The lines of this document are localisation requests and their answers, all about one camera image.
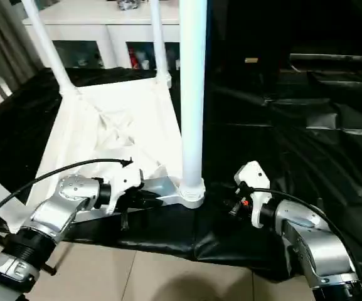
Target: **robotic arm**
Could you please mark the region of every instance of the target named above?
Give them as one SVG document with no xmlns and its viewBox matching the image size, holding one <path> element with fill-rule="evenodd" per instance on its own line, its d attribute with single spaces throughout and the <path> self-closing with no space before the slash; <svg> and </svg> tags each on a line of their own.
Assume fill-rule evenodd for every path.
<svg viewBox="0 0 362 301">
<path fill-rule="evenodd" d="M 112 214 L 121 195 L 141 181 L 140 170 L 132 168 L 123 168 L 111 183 L 79 175 L 62 178 L 52 197 L 34 210 L 0 252 L 0 301 L 26 300 L 23 294 L 33 288 L 77 212 L 107 204 Z"/>
<path fill-rule="evenodd" d="M 345 246 L 314 211 L 293 201 L 277 201 L 268 192 L 270 181 L 258 162 L 249 162 L 235 175 L 237 201 L 232 215 L 247 213 L 256 228 L 283 237 L 297 254 L 314 297 L 319 300 L 362 300 L 362 283 Z"/>
</svg>

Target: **black plastic sheet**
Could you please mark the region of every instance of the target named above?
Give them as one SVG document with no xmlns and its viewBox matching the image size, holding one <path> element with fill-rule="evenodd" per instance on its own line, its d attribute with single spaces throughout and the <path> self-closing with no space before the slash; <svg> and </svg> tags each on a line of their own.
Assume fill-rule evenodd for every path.
<svg viewBox="0 0 362 301">
<path fill-rule="evenodd" d="M 70 76 L 76 85 L 93 85 L 152 73 L 70 70 Z M 223 207 L 234 173 L 257 160 L 273 188 L 324 210 L 362 264 L 362 75 L 281 74 L 271 94 L 259 74 L 240 80 L 206 84 L 202 207 L 131 213 L 128 231 L 120 230 L 118 216 L 84 222 L 68 240 L 244 266 L 285 280 L 292 274 L 281 239 L 235 221 Z M 177 76 L 171 96 L 179 118 Z M 0 105 L 0 183 L 9 190 L 34 178 L 59 104 L 56 82 L 44 71 Z"/>
</svg>

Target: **white cabinet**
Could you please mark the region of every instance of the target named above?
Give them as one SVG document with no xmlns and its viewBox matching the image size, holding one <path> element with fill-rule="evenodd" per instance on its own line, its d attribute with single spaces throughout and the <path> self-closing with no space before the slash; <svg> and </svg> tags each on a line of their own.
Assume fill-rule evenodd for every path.
<svg viewBox="0 0 362 301">
<path fill-rule="evenodd" d="M 50 62 L 46 58 L 43 47 L 40 45 L 36 32 L 32 25 L 25 25 L 26 30 L 33 41 L 40 58 L 46 67 L 50 67 Z M 115 62 L 115 54 L 112 48 L 110 35 L 108 33 L 106 25 L 96 24 L 57 24 L 57 25 L 46 25 L 46 30 L 53 42 L 56 41 L 71 41 L 74 48 L 76 41 L 91 41 L 96 44 L 96 51 L 98 51 L 101 57 L 104 68 L 113 68 L 117 64 Z"/>
<path fill-rule="evenodd" d="M 179 0 L 160 1 L 160 5 L 164 41 L 179 43 Z M 61 0 L 40 11 L 40 18 L 50 38 L 61 45 L 72 41 L 76 49 L 82 45 L 79 41 L 94 41 L 104 68 L 131 67 L 127 42 L 153 42 L 150 7 L 145 1 L 137 9 L 121 11 L 115 1 Z M 44 66 L 50 66 L 31 21 L 25 19 L 23 24 Z"/>
<path fill-rule="evenodd" d="M 153 42 L 151 25 L 108 25 L 118 66 L 131 68 L 128 42 Z M 163 25 L 164 42 L 179 43 L 179 25 Z"/>
</svg>

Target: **black cable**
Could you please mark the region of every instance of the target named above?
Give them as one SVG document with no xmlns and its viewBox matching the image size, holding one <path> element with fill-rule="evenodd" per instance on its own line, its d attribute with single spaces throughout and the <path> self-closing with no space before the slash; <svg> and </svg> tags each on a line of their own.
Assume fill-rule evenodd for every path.
<svg viewBox="0 0 362 301">
<path fill-rule="evenodd" d="M 309 208 L 310 210 L 312 210 L 313 212 L 315 212 L 318 216 L 320 216 L 322 219 L 324 219 L 326 221 L 326 223 L 329 225 L 331 231 L 333 231 L 338 238 L 341 240 L 341 242 L 343 243 L 343 245 L 345 246 L 345 249 L 349 255 L 349 257 L 352 260 L 352 263 L 355 267 L 355 272 L 358 275 L 359 280 L 362 283 L 362 269 L 359 265 L 359 261 L 355 258 L 355 256 L 353 255 L 353 252 L 351 251 L 351 249 L 349 248 L 346 240 L 344 239 L 343 233 L 338 229 L 338 227 L 316 206 L 313 206 L 311 204 L 308 204 L 307 202 L 305 202 L 304 200 L 297 198 L 296 196 L 293 196 L 289 193 L 284 193 L 282 191 L 278 191 L 278 190 L 273 190 L 273 189 L 267 189 L 267 188 L 254 188 L 254 187 L 249 187 L 249 190 L 252 192 L 260 192 L 260 193 L 272 193 L 272 194 L 278 194 L 279 196 L 283 196 L 291 201 L 294 201 L 298 204 L 301 204 L 307 208 Z"/>
<path fill-rule="evenodd" d="M 82 166 L 82 165 L 87 165 L 87 164 L 91 164 L 91 163 L 98 163 L 98 162 L 115 162 L 115 163 L 121 163 L 122 166 L 128 166 L 130 163 L 132 163 L 132 160 L 128 161 L 128 160 L 120 160 L 120 159 L 92 159 L 92 160 L 86 160 L 86 161 L 81 161 L 81 162 L 77 162 L 74 164 L 70 164 L 64 167 L 61 167 L 59 169 L 56 169 L 54 171 L 50 171 L 47 172 L 46 174 L 30 181 L 29 183 L 25 184 L 24 186 L 20 187 L 18 190 L 16 190 L 15 192 L 11 193 L 9 196 L 7 196 L 6 198 L 4 198 L 1 202 L 0 202 L 0 208 L 2 206 L 4 206 L 7 202 L 9 202 L 11 199 L 13 199 L 15 196 L 17 196 L 19 193 L 21 193 L 22 191 L 24 191 L 25 189 L 30 188 L 31 186 L 33 186 L 34 184 L 46 179 L 47 177 L 51 177 L 55 174 L 59 174 L 60 172 L 63 171 L 67 171 L 68 169 L 74 168 L 74 167 L 78 167 L 78 166 Z"/>
</svg>

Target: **white clamp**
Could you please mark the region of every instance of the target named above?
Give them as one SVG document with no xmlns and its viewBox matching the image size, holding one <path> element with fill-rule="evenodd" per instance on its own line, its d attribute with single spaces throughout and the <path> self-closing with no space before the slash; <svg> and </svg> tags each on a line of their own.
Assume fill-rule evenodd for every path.
<svg viewBox="0 0 362 301">
<path fill-rule="evenodd" d="M 241 182 L 245 182 L 252 188 L 270 188 L 270 180 L 257 161 L 252 161 L 242 166 L 235 174 L 234 180 L 238 185 Z M 257 192 L 252 193 L 250 197 L 253 201 L 252 225 L 256 228 L 261 228 L 263 225 L 259 222 L 260 211 L 263 204 L 267 204 L 272 195 L 271 193 Z"/>
<path fill-rule="evenodd" d="M 107 215 L 114 213 L 118 199 L 125 194 L 125 191 L 132 187 L 139 187 L 142 184 L 142 174 L 139 168 L 135 168 L 134 164 L 128 165 L 116 173 L 110 181 L 111 197 L 110 203 L 105 210 Z"/>
</svg>

